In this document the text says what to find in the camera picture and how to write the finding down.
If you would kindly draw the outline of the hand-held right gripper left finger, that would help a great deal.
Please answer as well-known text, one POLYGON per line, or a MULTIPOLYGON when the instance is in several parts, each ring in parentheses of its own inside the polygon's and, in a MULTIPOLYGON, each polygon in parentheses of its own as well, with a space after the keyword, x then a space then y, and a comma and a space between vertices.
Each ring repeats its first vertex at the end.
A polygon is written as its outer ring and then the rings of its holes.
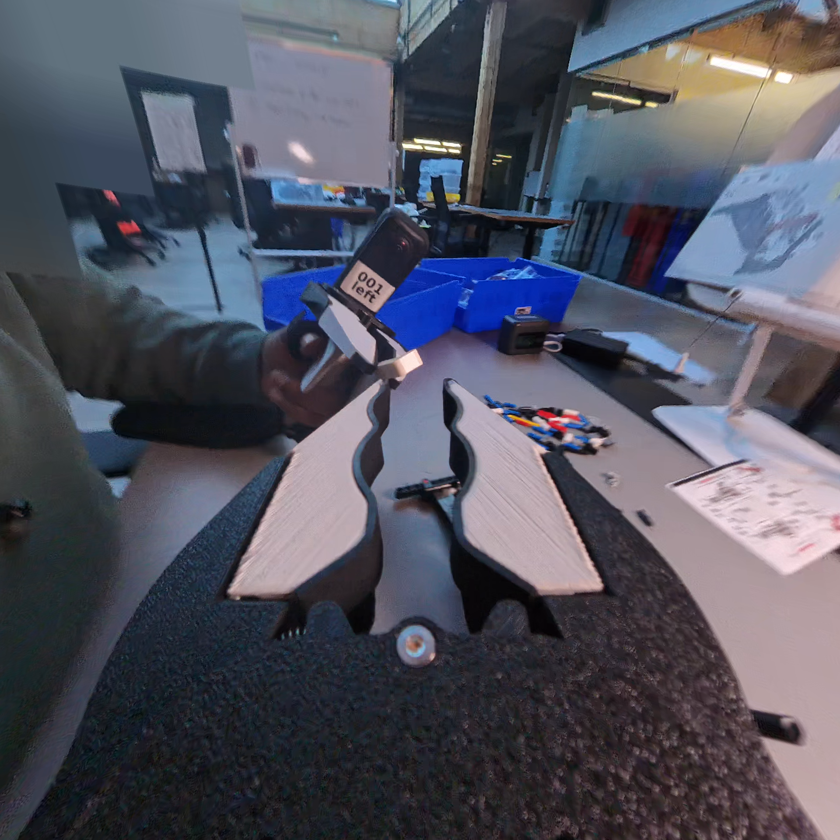
POLYGON ((374 619, 383 543, 372 486, 391 393, 375 382, 282 461, 225 581, 229 601, 284 604, 283 621, 306 621, 321 602, 374 619))

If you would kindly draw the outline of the whiteboard on stand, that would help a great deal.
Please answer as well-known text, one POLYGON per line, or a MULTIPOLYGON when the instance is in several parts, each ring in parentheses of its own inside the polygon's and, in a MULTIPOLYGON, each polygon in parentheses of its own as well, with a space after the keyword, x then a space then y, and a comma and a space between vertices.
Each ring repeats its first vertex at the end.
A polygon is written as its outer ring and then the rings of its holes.
POLYGON ((245 253, 262 301, 245 179, 381 189, 396 199, 392 63, 287 38, 247 35, 253 85, 229 87, 233 158, 245 253))

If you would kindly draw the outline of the pale flat object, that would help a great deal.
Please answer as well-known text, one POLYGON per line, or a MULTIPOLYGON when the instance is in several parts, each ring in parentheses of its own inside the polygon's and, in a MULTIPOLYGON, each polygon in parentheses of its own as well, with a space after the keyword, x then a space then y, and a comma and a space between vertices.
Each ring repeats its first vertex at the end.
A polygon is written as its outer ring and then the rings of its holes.
POLYGON ((678 353, 653 336, 643 332, 603 332, 609 340, 625 343, 626 355, 634 361, 653 366, 667 376, 687 380, 698 386, 707 386, 716 375, 693 361, 687 353, 678 353))

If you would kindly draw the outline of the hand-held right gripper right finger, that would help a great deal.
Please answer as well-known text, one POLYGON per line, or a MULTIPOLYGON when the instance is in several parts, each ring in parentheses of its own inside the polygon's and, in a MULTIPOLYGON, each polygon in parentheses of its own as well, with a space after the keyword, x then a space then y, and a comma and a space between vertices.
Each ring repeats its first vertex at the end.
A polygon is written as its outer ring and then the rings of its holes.
POLYGON ((453 495, 450 568, 473 634, 502 602, 532 632, 559 636, 551 605, 604 594, 545 453, 455 379, 443 383, 453 495))

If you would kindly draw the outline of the grey desk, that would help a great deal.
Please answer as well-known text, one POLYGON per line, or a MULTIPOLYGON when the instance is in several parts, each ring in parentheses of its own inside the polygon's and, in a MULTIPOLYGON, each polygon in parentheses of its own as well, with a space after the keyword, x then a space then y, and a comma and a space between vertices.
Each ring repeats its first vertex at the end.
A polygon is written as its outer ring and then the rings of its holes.
POLYGON ((666 488, 696 456, 561 364, 422 355, 372 486, 374 619, 225 597, 272 460, 133 598, 20 837, 838 838, 838 561, 772 571, 666 488), (514 602, 471 633, 452 523, 394 499, 453 476, 445 379, 612 431, 539 448, 604 581, 552 603, 559 636, 514 602))

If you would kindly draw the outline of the open instruction booklet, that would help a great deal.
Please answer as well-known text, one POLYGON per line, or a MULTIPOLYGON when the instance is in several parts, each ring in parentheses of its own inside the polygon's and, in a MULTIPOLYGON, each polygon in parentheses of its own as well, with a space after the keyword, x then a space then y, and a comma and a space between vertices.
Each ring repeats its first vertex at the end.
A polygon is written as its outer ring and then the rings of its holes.
POLYGON ((838 141, 835 129, 812 159, 738 173, 666 276, 726 291, 772 292, 837 310, 838 141))

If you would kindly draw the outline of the background wooden table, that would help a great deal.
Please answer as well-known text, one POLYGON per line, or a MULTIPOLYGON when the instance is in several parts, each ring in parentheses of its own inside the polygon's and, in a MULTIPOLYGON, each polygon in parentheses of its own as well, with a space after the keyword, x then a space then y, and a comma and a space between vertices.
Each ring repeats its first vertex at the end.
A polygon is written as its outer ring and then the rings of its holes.
POLYGON ((425 201, 419 207, 421 218, 431 226, 433 244, 430 255, 435 258, 488 257, 491 234, 521 228, 524 232, 521 257, 531 259, 536 250, 538 232, 570 228, 575 224, 568 217, 480 206, 445 204, 439 211, 432 202, 425 201))

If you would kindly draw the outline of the black power adapter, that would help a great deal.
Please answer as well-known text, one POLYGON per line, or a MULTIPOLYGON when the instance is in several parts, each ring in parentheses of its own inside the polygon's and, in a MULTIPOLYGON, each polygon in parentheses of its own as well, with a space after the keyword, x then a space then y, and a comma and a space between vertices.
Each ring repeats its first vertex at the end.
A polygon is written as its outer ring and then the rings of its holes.
POLYGON ((617 370, 627 357, 628 342, 594 329, 573 329, 563 334, 560 353, 606 371, 617 370))

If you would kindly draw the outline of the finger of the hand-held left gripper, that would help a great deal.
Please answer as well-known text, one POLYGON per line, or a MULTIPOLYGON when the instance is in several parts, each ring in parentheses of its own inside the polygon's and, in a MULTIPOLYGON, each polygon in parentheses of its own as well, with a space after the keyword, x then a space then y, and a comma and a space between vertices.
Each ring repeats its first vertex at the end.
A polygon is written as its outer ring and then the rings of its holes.
POLYGON ((320 371, 348 364, 358 371, 374 371, 379 364, 401 358, 406 349, 393 336, 373 324, 365 326, 343 303, 329 298, 318 316, 318 325, 328 339, 320 371))
POLYGON ((301 380, 301 393, 307 394, 333 376, 333 370, 340 366, 343 353, 339 346, 328 340, 320 358, 314 362, 301 380))

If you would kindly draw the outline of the red black office chair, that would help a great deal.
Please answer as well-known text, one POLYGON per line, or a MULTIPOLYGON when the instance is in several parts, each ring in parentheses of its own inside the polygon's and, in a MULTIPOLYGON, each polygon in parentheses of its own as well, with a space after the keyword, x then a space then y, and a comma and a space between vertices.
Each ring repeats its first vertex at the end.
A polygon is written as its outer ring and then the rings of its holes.
POLYGON ((108 259, 117 257, 141 257, 148 265, 156 262, 140 242, 154 248, 159 259, 165 258, 163 240, 126 211, 111 191, 87 190, 87 201, 91 215, 101 234, 103 245, 89 251, 89 256, 101 266, 108 259))

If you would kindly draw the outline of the white book stand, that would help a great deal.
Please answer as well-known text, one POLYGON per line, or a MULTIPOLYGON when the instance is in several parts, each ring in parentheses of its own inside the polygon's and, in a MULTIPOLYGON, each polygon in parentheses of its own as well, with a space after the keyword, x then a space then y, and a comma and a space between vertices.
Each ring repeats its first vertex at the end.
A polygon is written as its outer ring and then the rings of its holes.
POLYGON ((751 342, 726 405, 659 406, 652 412, 656 421, 711 466, 750 460, 796 480, 838 488, 838 455, 748 405, 773 333, 838 350, 838 300, 830 306, 813 292, 801 299, 755 287, 719 290, 697 283, 689 284, 689 293, 709 312, 752 324, 751 342))

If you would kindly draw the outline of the wooden support post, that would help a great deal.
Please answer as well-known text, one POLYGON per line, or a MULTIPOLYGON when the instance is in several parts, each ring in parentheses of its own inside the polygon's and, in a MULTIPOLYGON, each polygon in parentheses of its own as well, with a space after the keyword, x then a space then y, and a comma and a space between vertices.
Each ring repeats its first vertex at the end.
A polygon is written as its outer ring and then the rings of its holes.
POLYGON ((478 206, 484 189, 490 145, 490 129, 495 106, 501 45, 507 22, 508 3, 489 2, 486 10, 480 54, 476 112, 469 153, 465 202, 478 206))

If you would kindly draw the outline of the person's left forearm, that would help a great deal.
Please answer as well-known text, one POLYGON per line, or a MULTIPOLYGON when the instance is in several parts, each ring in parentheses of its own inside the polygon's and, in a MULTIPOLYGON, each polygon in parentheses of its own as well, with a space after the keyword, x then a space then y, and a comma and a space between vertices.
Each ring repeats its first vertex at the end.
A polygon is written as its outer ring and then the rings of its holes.
POLYGON ((266 406, 266 334, 203 321, 137 287, 2 273, 2 328, 45 361, 68 391, 120 403, 266 406))

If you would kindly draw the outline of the pile of small brick parts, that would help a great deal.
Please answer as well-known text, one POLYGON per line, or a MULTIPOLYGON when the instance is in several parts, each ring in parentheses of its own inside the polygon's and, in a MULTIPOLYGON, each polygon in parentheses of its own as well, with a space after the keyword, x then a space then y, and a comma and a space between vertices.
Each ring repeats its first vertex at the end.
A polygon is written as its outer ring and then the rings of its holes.
POLYGON ((490 395, 484 403, 546 452, 597 455, 614 446, 612 431, 599 421, 569 408, 534 407, 501 402, 490 395))

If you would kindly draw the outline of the blue plastic bin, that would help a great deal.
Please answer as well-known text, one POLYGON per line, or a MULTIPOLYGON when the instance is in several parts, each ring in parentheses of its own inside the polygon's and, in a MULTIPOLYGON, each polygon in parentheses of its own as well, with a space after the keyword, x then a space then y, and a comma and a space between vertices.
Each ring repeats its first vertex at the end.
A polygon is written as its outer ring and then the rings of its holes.
MULTIPOLYGON (((265 278, 262 283, 262 312, 266 330, 286 327, 298 315, 314 321, 315 316, 300 301, 310 282, 330 286, 339 278, 341 266, 308 269, 265 278)), ((378 318, 394 331, 407 350, 423 347, 452 329, 461 294, 456 276, 426 268, 415 268, 378 318)))
POLYGON ((462 286, 454 325, 466 333, 499 329, 506 315, 533 314, 561 322, 571 304, 581 274, 554 265, 505 257, 462 257, 425 259, 422 267, 457 277, 462 286), (540 278, 487 281, 500 270, 533 265, 540 278))

